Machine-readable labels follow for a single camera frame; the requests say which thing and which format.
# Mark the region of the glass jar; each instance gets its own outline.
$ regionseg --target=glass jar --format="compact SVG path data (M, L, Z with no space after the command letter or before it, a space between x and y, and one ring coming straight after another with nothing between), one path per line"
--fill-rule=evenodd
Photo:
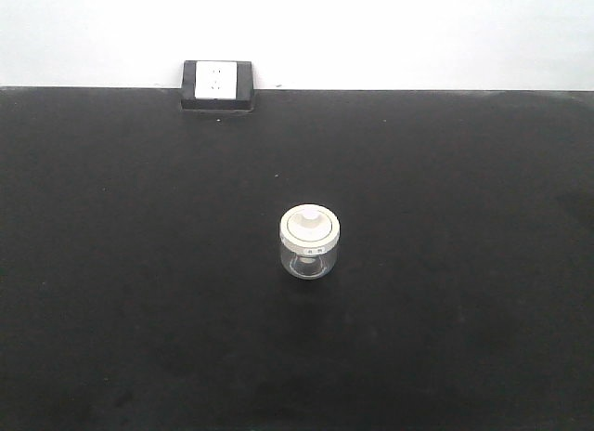
M338 257L341 226L328 208L307 204L291 208L280 219L280 261L293 276L321 278Z

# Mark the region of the wall socket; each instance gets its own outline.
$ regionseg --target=wall socket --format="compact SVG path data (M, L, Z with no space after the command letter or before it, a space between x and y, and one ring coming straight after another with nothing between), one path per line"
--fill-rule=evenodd
M194 98L235 99L238 93L238 63L196 61Z
M249 61L184 61L181 103L184 110L253 110L252 64Z

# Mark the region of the white wall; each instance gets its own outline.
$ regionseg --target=white wall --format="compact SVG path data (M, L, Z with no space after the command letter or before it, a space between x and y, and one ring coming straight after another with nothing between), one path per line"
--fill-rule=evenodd
M0 85L594 90L594 0L0 0Z

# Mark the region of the electrical outlet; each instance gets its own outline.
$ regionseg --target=electrical outlet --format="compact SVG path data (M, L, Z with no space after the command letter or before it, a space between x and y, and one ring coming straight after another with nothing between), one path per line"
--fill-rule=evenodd
M235 99L238 93L238 63L196 61L194 98Z
M182 109L252 111L255 102L249 61L184 61Z

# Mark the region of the white lid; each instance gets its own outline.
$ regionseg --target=white lid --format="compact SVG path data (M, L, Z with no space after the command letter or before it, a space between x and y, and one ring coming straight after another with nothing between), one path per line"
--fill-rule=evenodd
M328 208L299 205L280 219L280 240L297 255L323 255L338 243L341 225Z

